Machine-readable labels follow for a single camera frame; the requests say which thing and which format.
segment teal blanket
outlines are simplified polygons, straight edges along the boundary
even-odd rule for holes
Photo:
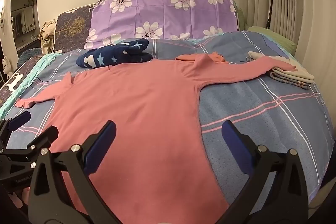
[[[50,53],[43,56],[34,66],[34,68],[29,72],[27,77],[22,81],[22,83],[17,87],[17,89],[11,94],[11,96],[6,100],[6,102],[0,108],[0,119],[4,119],[7,113],[14,106],[16,100],[21,96],[27,87],[29,87],[36,79],[38,74],[47,66],[49,66],[57,56],[61,53]]]

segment purple floral pillow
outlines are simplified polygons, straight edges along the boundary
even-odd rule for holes
[[[195,40],[237,30],[233,0],[101,0],[84,48],[126,38]]]

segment bed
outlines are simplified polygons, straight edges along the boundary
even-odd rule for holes
[[[246,62],[248,51],[286,56],[265,36],[238,31],[233,0],[198,1],[100,0],[94,5],[60,14],[54,50],[62,50],[64,54],[47,66],[20,98],[37,95],[45,87],[60,81],[68,71],[75,75],[87,70],[76,65],[78,56],[87,50],[132,41],[134,37],[147,37],[146,52],[156,59],[216,51],[230,63],[242,64]],[[2,103],[38,58],[32,58],[20,67],[13,78],[20,79],[14,84],[11,84],[14,80],[10,80],[0,90]],[[7,148],[25,148],[43,131],[53,107],[54,101],[50,100],[29,109],[31,121],[13,132]],[[13,107],[6,118],[13,118],[23,111],[23,108]],[[202,89],[199,121],[204,148],[219,186],[231,204],[248,176],[241,173],[221,136],[221,123],[228,119],[256,144],[284,153],[290,148],[296,149],[305,172],[309,200],[315,196],[334,144],[328,110],[315,84],[304,90],[261,75],[249,81],[209,85]],[[274,174],[269,176],[254,211],[265,202],[273,177]]]

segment green pillow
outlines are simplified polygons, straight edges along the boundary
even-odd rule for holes
[[[236,9],[236,16],[237,16],[237,24],[238,24],[238,31],[244,30],[244,13],[241,8],[238,8],[236,2],[233,0],[233,5]]]
[[[265,29],[259,26],[253,26],[248,29],[250,32],[261,33],[266,36],[269,40],[278,43],[281,47],[283,47],[286,51],[288,51],[291,55],[295,53],[295,43],[290,41],[289,39],[281,36],[278,33],[275,33],[271,30]]]

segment shirt sleeve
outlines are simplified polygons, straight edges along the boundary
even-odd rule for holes
[[[33,105],[35,105],[35,103],[56,99],[56,97],[69,90],[76,82],[80,80],[80,78],[84,77],[85,73],[86,72],[83,72],[74,77],[71,77],[71,73],[68,72],[60,82],[46,87],[37,96],[27,99],[18,99],[18,101],[15,103],[15,106],[31,108]]]
[[[287,71],[297,70],[291,64],[268,56],[236,65],[214,62],[208,55],[200,55],[192,65],[190,63],[188,68],[184,68],[184,74],[187,78],[197,81],[199,85],[236,83],[257,78],[275,67]]]

